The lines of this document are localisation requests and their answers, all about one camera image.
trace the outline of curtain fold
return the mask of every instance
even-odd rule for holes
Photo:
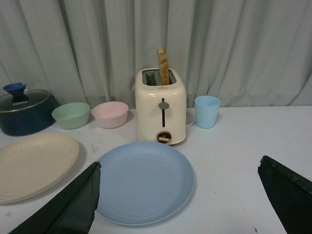
[[[60,104],[135,107],[135,77],[169,67],[187,105],[312,105],[312,0],[0,1],[0,86],[27,83]]]

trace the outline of table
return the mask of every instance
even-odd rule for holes
[[[188,116],[195,116],[188,109]],[[28,200],[0,205],[0,234],[14,229],[107,151],[138,141],[136,110],[126,124],[102,129],[92,118],[74,130],[57,123],[39,132],[68,133],[80,146],[78,160],[57,185]],[[0,147],[21,139],[0,133]],[[187,128],[186,139],[173,147],[182,152],[195,171],[195,190],[177,214],[152,225],[126,227],[98,214],[90,234],[285,234],[257,173],[268,155],[312,180],[312,106],[223,107],[215,126]]]

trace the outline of lid handle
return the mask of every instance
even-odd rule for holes
[[[23,84],[23,83],[8,84],[3,87],[5,91],[13,95],[14,97],[23,95],[25,88],[26,88],[26,84]]]

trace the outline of toaster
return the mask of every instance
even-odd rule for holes
[[[168,145],[186,137],[186,90],[173,69],[163,85],[158,68],[143,69],[136,76],[137,135],[140,141]]]

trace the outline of toaster knob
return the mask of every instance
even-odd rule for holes
[[[171,140],[171,134],[168,131],[161,131],[157,134],[157,141],[159,143],[168,143]]]
[[[159,108],[162,110],[166,110],[169,108],[169,103],[165,102],[165,99],[162,99],[161,103],[158,104]]]

